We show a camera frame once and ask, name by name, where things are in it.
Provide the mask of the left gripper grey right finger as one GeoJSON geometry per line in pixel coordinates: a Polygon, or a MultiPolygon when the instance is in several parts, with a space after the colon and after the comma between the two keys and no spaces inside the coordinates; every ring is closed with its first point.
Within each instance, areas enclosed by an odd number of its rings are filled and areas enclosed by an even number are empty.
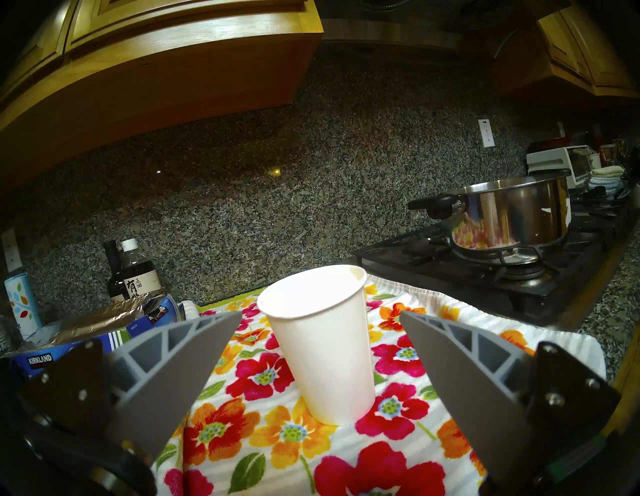
{"type": "Polygon", "coordinates": [[[401,324],[487,470],[481,488],[552,488],[606,446],[620,393],[551,340],[533,355],[496,333],[413,312],[401,324]]]}

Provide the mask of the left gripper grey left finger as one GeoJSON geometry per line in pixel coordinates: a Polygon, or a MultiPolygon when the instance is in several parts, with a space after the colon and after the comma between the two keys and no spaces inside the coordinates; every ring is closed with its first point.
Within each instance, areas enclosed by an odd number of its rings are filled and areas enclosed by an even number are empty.
{"type": "Polygon", "coordinates": [[[151,329],[105,354],[94,338],[20,391],[22,433],[40,456],[155,458],[241,321],[223,312],[151,329]]]}

